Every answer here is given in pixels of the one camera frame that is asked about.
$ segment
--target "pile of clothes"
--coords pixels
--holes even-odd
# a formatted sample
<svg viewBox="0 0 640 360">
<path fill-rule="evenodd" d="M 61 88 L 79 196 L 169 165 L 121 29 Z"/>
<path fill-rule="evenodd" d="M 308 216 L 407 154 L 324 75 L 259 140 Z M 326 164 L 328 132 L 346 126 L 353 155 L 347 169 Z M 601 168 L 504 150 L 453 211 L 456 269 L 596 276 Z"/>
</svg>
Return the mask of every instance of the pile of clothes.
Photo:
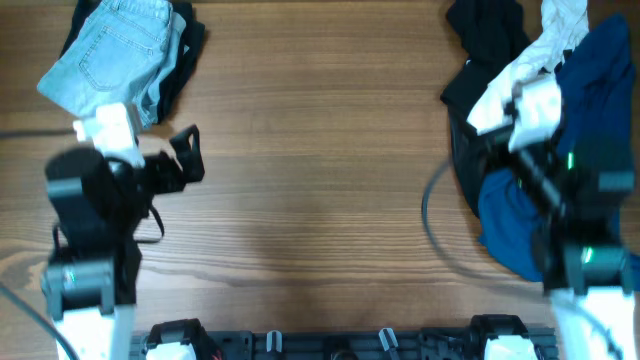
<svg viewBox="0 0 640 360">
<path fill-rule="evenodd" d="M 38 91 L 78 118 L 132 103 L 145 127 L 171 111 L 198 59 L 205 27 L 190 3 L 78 0 L 60 59 Z"/>
<path fill-rule="evenodd" d="M 531 235 L 542 219 L 509 170 L 487 173 L 486 158 L 472 151 L 478 129 L 502 126 L 503 106 L 516 81 L 555 74 L 565 106 L 559 156 L 593 134 L 628 144 L 632 156 L 635 67 L 624 17 L 614 15 L 589 32 L 587 0 L 544 0 L 541 10 L 543 32 L 531 43 L 515 0 L 457 0 L 447 20 L 469 58 L 441 96 L 449 110 L 454 170 L 482 223 L 478 240 L 496 260 L 530 281 L 542 281 L 531 255 Z M 619 231 L 619 214 L 611 222 Z M 639 279 L 636 256 L 632 269 Z"/>
</svg>

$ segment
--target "denim pocket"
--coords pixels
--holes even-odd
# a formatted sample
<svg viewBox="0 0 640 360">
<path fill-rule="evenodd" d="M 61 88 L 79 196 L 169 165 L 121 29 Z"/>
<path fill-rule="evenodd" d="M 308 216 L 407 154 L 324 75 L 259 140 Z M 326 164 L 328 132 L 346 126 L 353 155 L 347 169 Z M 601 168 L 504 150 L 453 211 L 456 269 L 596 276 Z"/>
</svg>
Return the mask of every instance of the denim pocket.
<svg viewBox="0 0 640 360">
<path fill-rule="evenodd" d="M 103 26 L 80 61 L 80 70 L 96 90 L 107 91 L 131 82 L 153 50 Z"/>
</svg>

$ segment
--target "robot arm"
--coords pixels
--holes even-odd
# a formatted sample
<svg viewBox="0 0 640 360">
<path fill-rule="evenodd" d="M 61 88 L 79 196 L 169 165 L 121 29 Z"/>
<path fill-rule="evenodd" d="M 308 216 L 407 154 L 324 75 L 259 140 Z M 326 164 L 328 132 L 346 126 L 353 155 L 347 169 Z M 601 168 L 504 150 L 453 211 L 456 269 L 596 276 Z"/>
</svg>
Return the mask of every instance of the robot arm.
<svg viewBox="0 0 640 360">
<path fill-rule="evenodd" d="M 133 233 L 155 216 L 155 195 L 204 177 L 199 133 L 192 126 L 170 140 L 178 166 L 164 152 L 140 154 L 135 136 L 142 127 L 132 107 L 103 106 L 74 128 L 95 149 L 71 149 L 47 164 L 47 192 L 67 244 L 56 244 L 42 291 L 54 325 L 80 358 L 126 359 L 142 260 Z M 60 346 L 58 353 L 67 359 Z"/>
<path fill-rule="evenodd" d="M 561 127 L 560 104 L 553 75 L 516 85 L 505 108 L 513 122 L 502 130 L 511 136 L 503 133 L 507 144 L 492 137 L 492 161 L 511 169 L 546 217 L 533 256 L 567 359 L 636 359 L 629 252 L 609 225 L 634 190 L 633 160 L 626 144 L 603 136 L 559 159 L 550 138 Z"/>
</svg>

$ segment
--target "wood grain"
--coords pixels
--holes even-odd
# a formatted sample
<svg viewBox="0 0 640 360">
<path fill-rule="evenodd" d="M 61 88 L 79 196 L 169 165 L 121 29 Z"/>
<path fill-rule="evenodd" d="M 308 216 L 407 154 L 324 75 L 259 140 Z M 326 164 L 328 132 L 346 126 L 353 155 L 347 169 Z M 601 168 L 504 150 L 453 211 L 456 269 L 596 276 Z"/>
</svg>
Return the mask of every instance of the wood grain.
<svg viewBox="0 0 640 360">
<path fill-rule="evenodd" d="M 171 119 L 141 146 L 168 149 L 168 137 L 196 123 L 207 176 L 157 198 L 167 235 L 142 249 L 136 330 L 188 317 L 210 330 L 253 331 L 458 326 L 480 313 L 553 324 L 541 297 L 514 298 L 453 272 L 422 229 L 424 186 L 449 153 L 438 97 L 466 56 L 444 20 L 449 5 L 196 5 L 209 31 L 197 70 Z M 539 2 L 524 5 L 535 37 Z M 590 15 L 596 24 L 624 11 L 637 45 L 634 9 L 596 4 Z M 56 60 L 72 13 L 71 6 L 0 8 L 0 130 L 70 125 L 35 85 Z M 638 63 L 640 46 L 633 49 Z M 636 102 L 636 150 L 638 110 Z M 55 220 L 43 169 L 74 144 L 71 136 L 0 142 L 0 277 L 39 310 Z M 450 173 L 430 213 L 445 249 L 495 277 L 492 284 L 539 290 L 477 245 L 480 224 Z M 639 213 L 635 196 L 622 230 L 636 250 Z M 140 229 L 156 231 L 152 222 Z M 53 341 L 4 300 L 0 323 L 0 358 L 54 358 Z"/>
</svg>

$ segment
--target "light blue denim shorts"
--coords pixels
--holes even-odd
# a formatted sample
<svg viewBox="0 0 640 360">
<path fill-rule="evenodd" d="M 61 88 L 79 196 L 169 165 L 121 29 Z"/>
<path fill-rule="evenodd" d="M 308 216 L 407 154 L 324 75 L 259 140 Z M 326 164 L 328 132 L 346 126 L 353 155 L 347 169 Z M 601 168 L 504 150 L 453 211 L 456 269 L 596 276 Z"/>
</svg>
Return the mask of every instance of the light blue denim shorts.
<svg viewBox="0 0 640 360">
<path fill-rule="evenodd" d="M 102 0 L 38 91 L 78 118 L 95 116 L 100 105 L 134 103 L 150 126 L 157 122 L 153 98 L 175 67 L 169 52 L 177 51 L 184 27 L 166 0 Z"/>
</svg>

